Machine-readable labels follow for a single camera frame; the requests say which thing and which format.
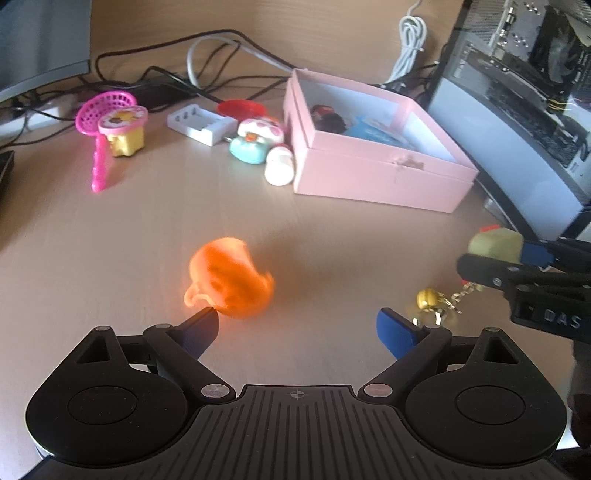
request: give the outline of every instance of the pink box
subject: pink box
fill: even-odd
[[[315,129],[314,105],[349,122],[367,115],[402,133],[417,151]],[[363,83],[295,70],[285,123],[294,149],[294,191],[452,212],[478,173],[464,152],[414,100]]]

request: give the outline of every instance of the metal chain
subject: metal chain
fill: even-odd
[[[458,310],[457,304],[466,295],[472,293],[475,289],[476,289],[476,284],[475,283],[466,283],[462,287],[462,290],[460,290],[459,292],[454,293],[450,298],[447,298],[447,297],[443,296],[441,298],[441,300],[446,305],[446,307],[444,307],[443,309],[444,310],[448,310],[447,313],[449,313],[449,311],[451,311],[451,310],[455,310],[458,313],[462,313],[460,310]]]

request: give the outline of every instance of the computer case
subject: computer case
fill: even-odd
[[[526,237],[591,241],[586,1],[466,0],[425,99]]]

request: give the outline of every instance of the monitor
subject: monitor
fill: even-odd
[[[0,0],[0,102],[90,71],[92,0]]]

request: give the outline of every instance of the white figurine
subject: white figurine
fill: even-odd
[[[289,185],[295,175],[294,155],[285,145],[278,145],[269,150],[265,179],[276,187]]]

